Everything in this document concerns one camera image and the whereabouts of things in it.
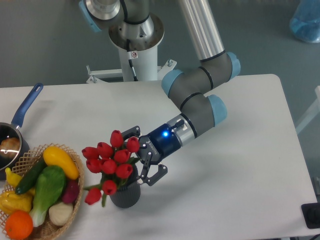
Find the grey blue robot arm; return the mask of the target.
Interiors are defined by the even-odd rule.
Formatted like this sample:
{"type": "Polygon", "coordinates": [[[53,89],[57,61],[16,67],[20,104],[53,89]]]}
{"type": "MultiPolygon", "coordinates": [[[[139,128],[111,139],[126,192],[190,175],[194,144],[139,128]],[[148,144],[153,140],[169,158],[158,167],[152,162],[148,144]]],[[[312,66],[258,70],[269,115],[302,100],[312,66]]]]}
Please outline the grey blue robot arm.
{"type": "Polygon", "coordinates": [[[79,7],[95,32],[108,30],[117,47],[125,82],[161,81],[167,97],[180,113],[147,135],[139,129],[123,133],[139,137],[138,157],[143,167],[139,184],[153,185],[167,173],[162,160],[193,141],[227,116],[223,101],[209,91],[240,73],[234,53],[225,51],[210,5],[206,0],[181,0],[200,66],[184,73],[170,63],[158,67],[158,45],[164,36],[162,21],[150,12],[147,0],[82,0],[79,7]]]}

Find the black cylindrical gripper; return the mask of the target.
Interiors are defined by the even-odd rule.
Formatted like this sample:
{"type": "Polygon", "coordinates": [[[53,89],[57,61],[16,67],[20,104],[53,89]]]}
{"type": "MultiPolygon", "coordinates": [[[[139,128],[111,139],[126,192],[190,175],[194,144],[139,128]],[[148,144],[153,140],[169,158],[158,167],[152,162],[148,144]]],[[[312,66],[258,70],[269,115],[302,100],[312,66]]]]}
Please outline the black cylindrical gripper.
{"type": "Polygon", "coordinates": [[[162,163],[162,160],[181,148],[178,137],[170,127],[170,125],[164,123],[147,135],[140,136],[141,129],[136,125],[121,133],[123,140],[140,136],[138,139],[140,146],[145,145],[137,152],[140,161],[143,163],[137,179],[139,185],[153,186],[168,173],[168,168],[162,163]],[[157,166],[157,171],[152,176],[148,176],[151,166],[157,166]]]}

